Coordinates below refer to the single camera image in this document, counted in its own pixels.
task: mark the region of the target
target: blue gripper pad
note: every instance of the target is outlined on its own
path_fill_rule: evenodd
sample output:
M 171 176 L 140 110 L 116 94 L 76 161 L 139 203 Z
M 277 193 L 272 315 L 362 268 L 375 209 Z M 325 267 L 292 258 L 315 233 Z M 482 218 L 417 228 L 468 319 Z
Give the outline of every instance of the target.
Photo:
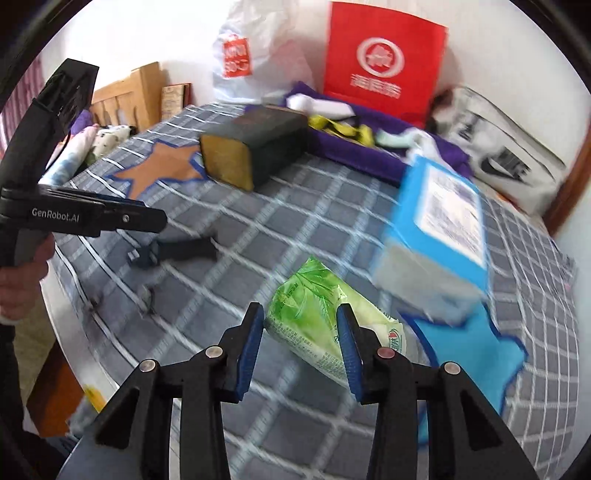
M 246 316 L 249 316 L 250 313 L 249 308 L 249 311 L 246 312 Z M 258 355 L 258 349 L 261 345 L 264 318 L 265 312 L 262 306 L 259 305 L 254 313 L 248 337 L 238 360 L 236 395 L 241 401 L 244 394 L 248 392 L 248 389 L 251 386 L 252 372 L 255 368 L 256 356 Z
M 340 351 L 343 355 L 343 362 L 345 363 L 349 389 L 355 395 L 357 401 L 361 402 L 363 397 L 361 358 L 355 346 L 353 332 L 349 327 L 343 306 L 339 306 L 336 310 L 336 326 L 339 331 Z

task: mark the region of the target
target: orange star pattern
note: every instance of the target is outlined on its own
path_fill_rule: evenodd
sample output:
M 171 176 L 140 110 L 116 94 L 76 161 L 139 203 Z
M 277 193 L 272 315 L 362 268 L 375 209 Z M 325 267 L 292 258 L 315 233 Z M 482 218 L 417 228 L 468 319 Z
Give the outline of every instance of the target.
M 128 181 L 131 188 L 128 198 L 137 198 L 158 180 L 188 181 L 204 180 L 203 167 L 193 159 L 199 152 L 199 145 L 175 147 L 162 141 L 156 141 L 152 153 L 140 164 L 117 172 L 111 177 L 114 180 Z

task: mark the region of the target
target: bed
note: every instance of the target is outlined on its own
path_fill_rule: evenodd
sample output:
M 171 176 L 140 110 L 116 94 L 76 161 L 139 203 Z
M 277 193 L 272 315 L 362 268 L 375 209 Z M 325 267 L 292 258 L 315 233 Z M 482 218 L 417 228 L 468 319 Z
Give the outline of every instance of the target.
M 239 106 L 187 107 L 145 129 L 76 177 L 70 187 L 125 197 L 110 175 L 144 160 L 155 142 L 194 145 L 209 125 L 240 115 Z M 217 232 L 220 258 L 130 268 L 127 254 L 154 236 L 57 235 L 44 297 L 74 374 L 109 398 L 144 358 L 189 359 L 237 325 L 248 302 L 266 305 L 277 286 L 314 255 L 386 312 L 407 307 L 377 290 L 369 264 L 398 189 L 339 164 L 306 156 L 253 193 L 213 181 L 158 182 L 141 197 L 163 208 L 161 238 Z M 577 406 L 578 343 L 570 287 L 574 268 L 545 233 L 495 199 L 483 197 L 490 245 L 492 320 L 522 340 L 528 359 L 506 391 L 502 416 L 540 478 L 552 476 L 568 449 Z M 141 291 L 154 288 L 154 314 Z M 408 356 L 424 360 L 418 342 Z M 178 475 L 179 404 L 173 411 L 171 460 Z M 223 406 L 232 475 L 248 478 L 365 477 L 376 410 L 267 334 L 251 390 Z M 428 454 L 420 451 L 419 478 Z
M 143 132 L 160 122 L 164 73 L 155 61 L 94 92 L 90 111 L 99 125 L 132 125 Z

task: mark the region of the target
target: wooden headboard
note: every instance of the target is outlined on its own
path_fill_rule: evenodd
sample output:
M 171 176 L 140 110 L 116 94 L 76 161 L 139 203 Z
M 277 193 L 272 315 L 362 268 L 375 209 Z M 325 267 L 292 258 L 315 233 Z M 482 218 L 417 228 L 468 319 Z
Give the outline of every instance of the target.
M 142 132 L 160 122 L 164 75 L 157 61 L 95 91 L 90 111 L 101 125 L 133 125 Z

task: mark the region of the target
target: red logo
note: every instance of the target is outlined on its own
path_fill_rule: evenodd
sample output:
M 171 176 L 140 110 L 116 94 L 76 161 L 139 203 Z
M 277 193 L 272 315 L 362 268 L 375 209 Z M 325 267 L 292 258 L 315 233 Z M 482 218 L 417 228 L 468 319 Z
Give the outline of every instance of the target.
M 252 74 L 247 38 L 236 38 L 224 42 L 223 56 L 224 77 L 247 77 Z
M 357 60 L 366 72 L 379 78 L 398 75 L 404 68 L 402 50 L 385 38 L 368 38 L 357 48 Z

